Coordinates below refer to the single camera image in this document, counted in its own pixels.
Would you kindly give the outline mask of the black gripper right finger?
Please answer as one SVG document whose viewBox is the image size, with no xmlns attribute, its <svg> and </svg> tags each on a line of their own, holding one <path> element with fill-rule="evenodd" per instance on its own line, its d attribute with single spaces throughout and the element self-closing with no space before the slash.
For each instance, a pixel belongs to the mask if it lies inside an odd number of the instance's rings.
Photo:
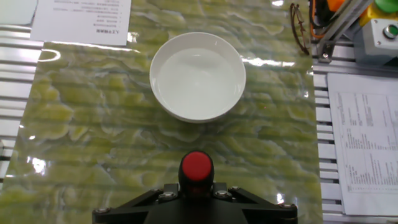
<svg viewBox="0 0 398 224">
<path fill-rule="evenodd" d="M 214 223 L 297 224 L 298 208 L 294 204 L 274 204 L 241 187 L 213 184 Z"/>
</svg>

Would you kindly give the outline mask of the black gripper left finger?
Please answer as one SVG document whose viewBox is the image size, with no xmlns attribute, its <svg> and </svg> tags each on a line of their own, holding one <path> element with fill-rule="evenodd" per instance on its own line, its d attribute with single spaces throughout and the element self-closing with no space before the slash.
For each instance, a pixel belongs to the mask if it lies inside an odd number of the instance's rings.
<svg viewBox="0 0 398 224">
<path fill-rule="evenodd" d="M 92 211 L 92 223 L 144 223 L 152 208 L 177 199 L 178 193 L 179 184 L 165 184 L 162 189 L 149 190 L 116 208 L 96 208 Z"/>
</svg>

